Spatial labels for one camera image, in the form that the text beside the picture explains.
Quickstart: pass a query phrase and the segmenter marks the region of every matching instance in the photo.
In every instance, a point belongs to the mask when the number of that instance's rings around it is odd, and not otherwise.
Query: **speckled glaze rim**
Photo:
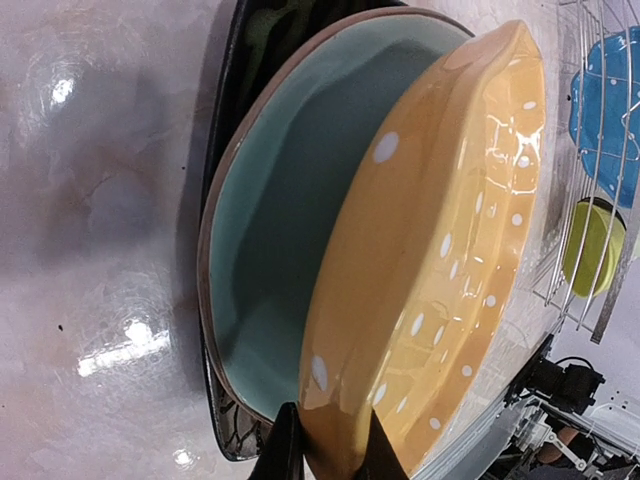
[[[198,239],[197,287],[204,341],[211,357],[211,363],[213,365],[214,372],[220,380],[223,388],[226,390],[229,396],[236,403],[238,403],[238,405],[240,405],[251,415],[256,417],[258,420],[266,423],[267,425],[272,425],[273,420],[265,417],[263,414],[247,405],[233,389],[233,386],[231,385],[231,382],[229,381],[229,378],[227,377],[227,374],[224,370],[220,351],[216,343],[209,265],[211,260],[211,237],[213,226],[215,224],[215,211],[218,205],[220,194],[222,192],[222,188],[243,141],[245,140],[251,128],[256,123],[262,110],[269,103],[278,88],[280,88],[281,84],[289,77],[293,70],[298,65],[300,65],[302,61],[304,61],[311,53],[322,46],[325,42],[340,33],[342,30],[345,30],[346,28],[375,18],[409,15],[419,15],[426,18],[440,20],[453,26],[454,28],[459,29],[467,35],[470,35],[472,37],[474,36],[467,28],[465,28],[455,20],[447,17],[446,15],[434,12],[432,10],[417,7],[385,7],[375,10],[368,10],[344,18],[330,25],[329,27],[325,28],[314,37],[312,37],[302,47],[300,47],[300,49],[298,49],[296,53],[294,53],[283,64],[283,66],[269,81],[265,89],[258,96],[255,103],[251,106],[249,112],[238,126],[238,129],[233,135],[220,160],[218,169],[216,170],[215,176],[213,178],[213,182],[211,184],[211,188],[207,196],[207,201],[202,213],[202,222],[200,225],[200,235]]]

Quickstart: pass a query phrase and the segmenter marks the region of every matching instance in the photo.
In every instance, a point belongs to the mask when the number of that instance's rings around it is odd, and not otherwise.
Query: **ceramic bowl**
[[[611,217],[613,216],[613,205],[605,200],[596,198],[591,208],[589,226],[586,229],[584,246],[582,253],[580,253],[580,245],[582,244],[582,236],[585,231],[585,225],[587,224],[588,212],[589,199],[578,202],[573,213],[567,251],[563,260],[563,273],[567,282],[570,282],[574,275],[576,262],[579,259],[580,263],[575,272],[575,280],[571,289],[573,293],[582,298],[589,296],[594,280],[594,296],[600,295],[609,289],[616,267],[618,266],[618,260],[622,253],[622,245],[624,244],[626,234],[626,227],[622,216],[616,212],[611,237],[605,249],[607,231],[611,223]],[[603,251],[605,251],[605,256],[602,268],[598,274],[598,266]]]
[[[237,2],[218,77],[204,168],[203,206],[229,140],[282,64],[304,42],[342,18],[362,10],[402,5],[396,0]]]
[[[509,301],[536,199],[542,60],[513,21],[438,60],[364,156],[305,330],[300,417],[316,477],[352,478],[372,408],[414,473]]]
[[[602,87],[605,87],[605,116],[602,123],[602,154],[597,170],[598,185],[615,199],[618,190],[618,178],[623,156],[627,102],[630,101],[633,113],[630,119],[632,136],[627,142],[626,162],[620,188],[619,203],[631,208],[638,182],[640,169],[640,26],[629,29],[631,39],[631,60],[634,84],[632,97],[628,94],[629,60],[627,49],[621,48],[627,42],[625,32],[608,37],[604,41],[606,72],[603,72],[602,43],[596,43],[587,60],[587,69],[581,79],[576,74],[571,83],[572,103],[569,133],[574,143],[579,144],[581,159],[585,171],[590,177],[596,175],[598,148],[600,146],[600,114],[602,109]]]
[[[284,64],[231,140],[203,215],[198,288],[216,373],[259,418],[298,398],[311,293],[371,139],[411,83],[469,37],[421,9],[351,16]]]

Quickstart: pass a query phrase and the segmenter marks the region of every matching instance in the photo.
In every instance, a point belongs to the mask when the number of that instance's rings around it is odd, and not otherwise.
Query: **countertop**
[[[547,246],[557,5],[412,2],[476,33],[524,18],[547,61],[546,167],[513,301],[440,451],[553,323]],[[0,17],[0,470],[244,479],[218,451],[195,289],[204,152],[232,0],[10,0]]]

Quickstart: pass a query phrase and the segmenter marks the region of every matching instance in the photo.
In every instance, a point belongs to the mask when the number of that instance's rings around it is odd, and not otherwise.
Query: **light blue bowl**
[[[225,389],[262,419],[298,399],[313,287],[376,131],[416,78],[470,38],[435,17],[397,7],[329,27],[337,33],[276,74],[222,158],[200,236],[203,330]]]

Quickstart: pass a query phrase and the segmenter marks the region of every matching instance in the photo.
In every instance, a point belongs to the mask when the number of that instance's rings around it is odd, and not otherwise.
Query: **polka dot bowl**
[[[602,42],[591,48],[584,74],[578,72],[571,82],[569,118],[569,134],[580,147],[585,172],[591,178],[597,178],[598,185],[611,199],[615,199],[619,188],[619,204],[625,208],[633,205],[640,171],[640,26],[629,29],[629,40],[630,47],[627,49],[626,32],[619,32],[604,39],[604,52]],[[631,98],[628,53],[631,54],[631,73],[634,79]],[[601,122],[603,87],[606,108]],[[632,113],[625,154],[628,105],[631,106]],[[626,162],[624,172],[621,172],[623,156],[626,156]]]
[[[300,416],[317,478],[352,478],[372,409],[409,474],[447,427],[513,288],[544,123],[542,60],[519,21],[441,58],[387,116],[305,330]]]

